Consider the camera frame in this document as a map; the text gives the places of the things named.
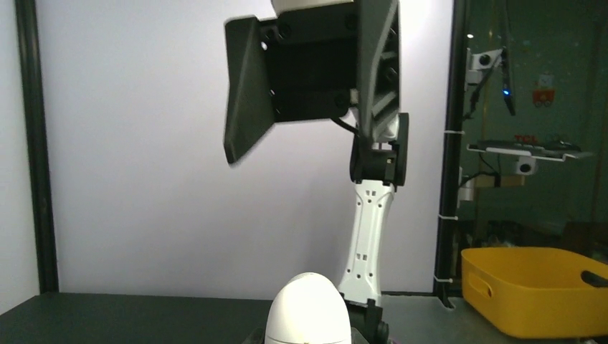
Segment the yellow basket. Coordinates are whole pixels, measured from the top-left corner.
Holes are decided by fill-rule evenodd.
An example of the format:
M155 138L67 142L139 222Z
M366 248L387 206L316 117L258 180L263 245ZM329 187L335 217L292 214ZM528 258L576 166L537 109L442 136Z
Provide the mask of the yellow basket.
M500 331L517 338L608 335L608 265L562 249L462 251L462 296Z

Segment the white wall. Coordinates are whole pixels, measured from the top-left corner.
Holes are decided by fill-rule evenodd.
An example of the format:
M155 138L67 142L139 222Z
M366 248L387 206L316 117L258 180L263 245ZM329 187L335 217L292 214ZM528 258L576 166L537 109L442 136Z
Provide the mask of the white wall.
M402 8L408 179L381 265L383 290L428 292L452 3L417 2ZM270 1L39 0L38 12L61 290L271 298L303 271L339 278L351 136L281 125L239 168L224 158L223 23L272 16Z
M14 2L0 1L0 314L39 293Z

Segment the zip tie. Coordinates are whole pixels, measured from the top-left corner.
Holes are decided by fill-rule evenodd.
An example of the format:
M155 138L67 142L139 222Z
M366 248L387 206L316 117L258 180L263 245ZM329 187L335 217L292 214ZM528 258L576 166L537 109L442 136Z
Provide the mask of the zip tie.
M441 279L441 278L437 278L437 276L433 276L433 278L435 278L435 281L439 282L439 283L453 283L454 282L454 280L451 278Z
M458 221L458 216L443 216L441 214L439 214L439 218L441 220L453 220L453 221Z

